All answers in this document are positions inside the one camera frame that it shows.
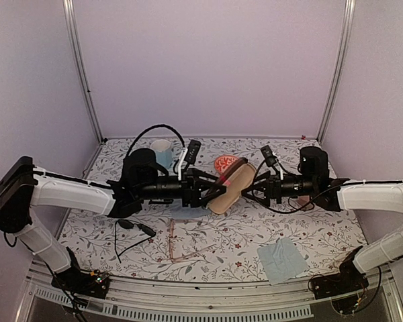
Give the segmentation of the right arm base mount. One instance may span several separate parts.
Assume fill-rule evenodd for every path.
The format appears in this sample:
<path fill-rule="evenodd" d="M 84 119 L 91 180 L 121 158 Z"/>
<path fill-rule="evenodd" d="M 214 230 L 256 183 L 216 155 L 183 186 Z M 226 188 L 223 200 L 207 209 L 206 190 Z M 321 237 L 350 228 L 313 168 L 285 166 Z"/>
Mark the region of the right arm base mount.
<path fill-rule="evenodd" d="M 344 295 L 350 292 L 362 291 L 362 295 L 353 295 L 347 299 L 333 301 L 333 309 L 341 315 L 355 314 L 363 302 L 369 282 L 364 273 L 360 273 L 353 264 L 356 252 L 351 252 L 339 265 L 339 272 L 335 274 L 317 274 L 308 281 L 310 290 L 315 299 L 325 299 Z"/>

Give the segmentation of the brown striped glasses case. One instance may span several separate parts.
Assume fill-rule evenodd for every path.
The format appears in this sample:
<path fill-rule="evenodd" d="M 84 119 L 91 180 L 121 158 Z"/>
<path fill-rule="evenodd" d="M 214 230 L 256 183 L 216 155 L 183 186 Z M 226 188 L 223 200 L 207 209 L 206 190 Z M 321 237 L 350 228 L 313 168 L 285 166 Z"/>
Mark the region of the brown striped glasses case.
<path fill-rule="evenodd" d="M 223 158 L 231 159 L 231 156 L 221 156 L 215 161 L 216 169 L 221 169 L 220 177 L 216 183 L 225 187 L 226 191 L 211 200 L 207 206 L 211 212 L 217 215 L 227 212 L 239 200 L 242 196 L 242 191 L 251 186 L 256 170 L 247 158 L 235 157 L 234 161 L 228 165 L 225 162 L 219 164 L 219 161 Z"/>

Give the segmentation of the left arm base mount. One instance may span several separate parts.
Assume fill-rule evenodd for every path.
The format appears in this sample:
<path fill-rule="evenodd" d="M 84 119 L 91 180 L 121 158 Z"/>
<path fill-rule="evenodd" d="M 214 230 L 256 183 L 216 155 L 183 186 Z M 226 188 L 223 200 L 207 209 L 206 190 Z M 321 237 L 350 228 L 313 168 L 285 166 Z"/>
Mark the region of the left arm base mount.
<path fill-rule="evenodd" d="M 51 285 L 73 294 L 105 299 L 110 285 L 109 272 L 84 272 L 78 264 L 71 263 L 70 268 L 65 271 L 54 273 Z"/>

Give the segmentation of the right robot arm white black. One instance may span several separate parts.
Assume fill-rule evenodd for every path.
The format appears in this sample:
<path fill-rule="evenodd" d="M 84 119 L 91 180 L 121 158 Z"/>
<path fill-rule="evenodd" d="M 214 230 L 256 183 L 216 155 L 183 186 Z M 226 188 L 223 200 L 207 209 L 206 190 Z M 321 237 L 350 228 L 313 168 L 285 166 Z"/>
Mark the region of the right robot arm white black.
<path fill-rule="evenodd" d="M 308 196 L 310 202 L 326 211 L 372 210 L 403 214 L 403 180 L 351 180 L 331 178 L 328 154 L 308 146 L 300 150 L 299 173 L 283 169 L 269 146 L 261 149 L 264 163 L 275 172 L 256 174 L 242 196 L 270 208 L 271 201 L 284 197 Z M 339 266 L 334 287 L 349 292 L 360 276 L 371 269 L 403 258 L 403 228 L 353 250 Z"/>

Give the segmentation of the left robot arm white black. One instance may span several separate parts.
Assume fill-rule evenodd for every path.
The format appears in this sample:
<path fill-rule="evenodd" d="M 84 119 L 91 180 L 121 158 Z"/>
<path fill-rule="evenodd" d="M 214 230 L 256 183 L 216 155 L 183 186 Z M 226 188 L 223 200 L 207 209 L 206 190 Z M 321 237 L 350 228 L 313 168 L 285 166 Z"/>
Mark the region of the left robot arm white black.
<path fill-rule="evenodd" d="M 86 274 L 80 271 L 72 252 L 40 222 L 33 206 L 79 209 L 125 219 L 141 211 L 144 201 L 179 199 L 183 207 L 198 208 L 225 192 L 218 177 L 196 168 L 169 174 L 148 148 L 126 156 L 120 179 L 105 183 L 47 172 L 23 156 L 0 182 L 0 231 L 23 241 L 65 285 L 80 291 L 86 286 Z"/>

